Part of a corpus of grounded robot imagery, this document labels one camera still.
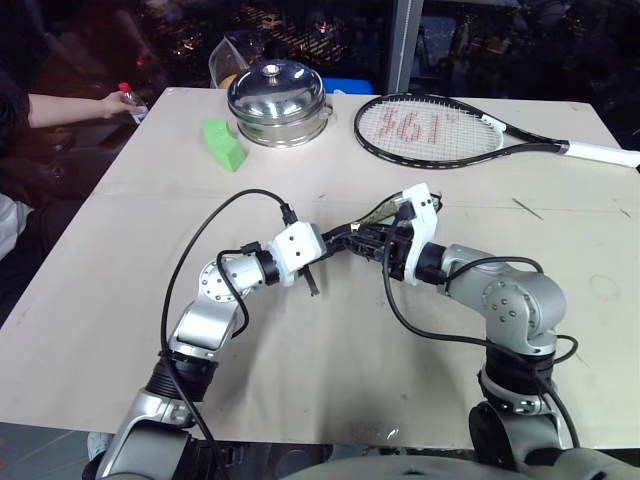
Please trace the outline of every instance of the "racket handle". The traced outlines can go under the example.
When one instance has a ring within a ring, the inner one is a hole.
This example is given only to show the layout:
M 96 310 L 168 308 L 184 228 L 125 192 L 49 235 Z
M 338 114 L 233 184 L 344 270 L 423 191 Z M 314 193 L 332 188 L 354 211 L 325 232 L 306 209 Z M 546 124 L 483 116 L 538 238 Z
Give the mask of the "racket handle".
M 588 143 L 568 142 L 569 147 L 564 152 L 570 157 L 595 160 L 597 162 L 612 163 L 638 169 L 640 172 L 640 152 L 622 150 L 621 148 L 602 147 Z

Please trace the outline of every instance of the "table surface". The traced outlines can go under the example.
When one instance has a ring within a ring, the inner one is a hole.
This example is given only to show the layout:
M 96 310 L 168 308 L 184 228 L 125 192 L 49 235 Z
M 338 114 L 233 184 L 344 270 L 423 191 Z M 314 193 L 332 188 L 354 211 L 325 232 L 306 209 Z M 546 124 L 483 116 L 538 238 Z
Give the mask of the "table surface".
M 368 98 L 334 96 L 327 129 L 300 147 L 242 139 L 249 155 L 228 173 L 200 133 L 205 118 L 232 120 L 225 92 L 167 89 L 0 330 L 0 421 L 115 431 L 157 360 L 171 271 L 202 219 L 232 193 L 269 188 L 326 231 L 426 181 L 445 205 L 435 241 L 532 257 L 564 290 L 568 311 L 557 330 L 581 345 L 554 379 L 583 444 L 640 446 L 640 177 L 542 153 L 451 171 L 396 166 L 353 136 Z M 527 130 L 616 145 L 589 105 L 468 101 Z M 281 228 L 269 199 L 225 211 L 187 260 L 170 318 L 220 249 Z M 405 331 L 386 304 L 379 265 L 343 253 L 312 270 L 317 297 L 304 282 L 249 297 L 252 324 L 228 344 L 202 407 L 217 438 L 469 447 L 483 351 Z M 419 326 L 483 336 L 482 317 L 433 287 L 394 288 Z

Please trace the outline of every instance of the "robotic arm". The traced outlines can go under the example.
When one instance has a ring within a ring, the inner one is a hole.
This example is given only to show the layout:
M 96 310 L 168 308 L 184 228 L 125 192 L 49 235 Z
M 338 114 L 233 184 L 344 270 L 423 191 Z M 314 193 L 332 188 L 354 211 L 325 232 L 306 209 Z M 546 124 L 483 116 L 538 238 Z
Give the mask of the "robotic arm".
M 198 279 L 196 299 L 169 339 L 171 362 L 189 398 L 202 401 L 218 354 L 236 328 L 239 303 L 227 282 L 244 298 L 264 285 L 292 285 L 308 265 L 341 250 L 382 262 L 392 231 L 390 220 L 400 214 L 404 220 L 394 230 L 390 276 L 412 285 L 418 281 L 437 285 L 439 293 L 479 312 L 486 319 L 487 339 L 511 350 L 549 382 L 556 349 L 553 328 L 566 309 L 562 291 L 542 273 L 517 270 L 506 263 L 465 267 L 491 255 L 461 245 L 445 248 L 430 243 L 439 208 L 439 197 L 420 184 L 389 197 L 357 222 L 324 235 L 312 224 L 297 221 L 265 250 L 255 242 L 243 248 L 244 255 L 225 257 L 222 264 L 207 264 Z M 221 268 L 226 275 L 221 275 Z M 606 455 L 562 450 L 561 419 L 522 362 L 488 348 L 478 378 L 487 402 L 471 411 L 469 425 L 481 463 L 529 475 L 513 478 L 586 480 L 605 478 L 598 475 L 615 471 L 618 476 L 606 478 L 636 478 L 634 469 L 627 471 L 626 464 Z M 124 474 L 129 479 L 205 478 L 212 452 L 186 431 L 193 425 L 193 417 L 160 360 L 147 385 L 138 392 L 97 478 L 124 478 Z M 406 458 L 407 464 L 416 462 Z M 504 470 L 496 470 L 494 477 L 493 467 L 472 465 L 465 467 L 473 470 L 466 471 L 466 478 L 507 478 Z M 374 468 L 376 471 L 378 475 L 383 472 Z M 328 478 L 326 475 L 362 478 L 355 472 L 340 476 L 335 471 L 304 478 Z

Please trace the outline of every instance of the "stainless steel pot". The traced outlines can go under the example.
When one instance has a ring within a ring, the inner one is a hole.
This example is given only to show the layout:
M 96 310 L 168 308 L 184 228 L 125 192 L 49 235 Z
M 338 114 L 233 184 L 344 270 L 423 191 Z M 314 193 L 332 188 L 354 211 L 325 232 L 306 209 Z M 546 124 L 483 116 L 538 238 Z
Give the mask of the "stainless steel pot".
M 239 74 L 227 92 L 238 129 L 268 147 L 293 147 L 318 136 L 333 109 L 315 70 L 288 60 L 262 62 Z

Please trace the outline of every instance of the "racket strings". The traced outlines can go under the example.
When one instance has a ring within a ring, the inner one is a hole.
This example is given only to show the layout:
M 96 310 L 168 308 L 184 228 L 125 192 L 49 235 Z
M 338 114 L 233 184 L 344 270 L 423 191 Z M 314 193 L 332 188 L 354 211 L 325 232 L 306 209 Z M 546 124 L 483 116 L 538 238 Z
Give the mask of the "racket strings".
M 500 147 L 501 134 L 476 115 L 432 99 L 400 99 L 373 105 L 358 124 L 380 150 L 427 161 L 475 157 Z

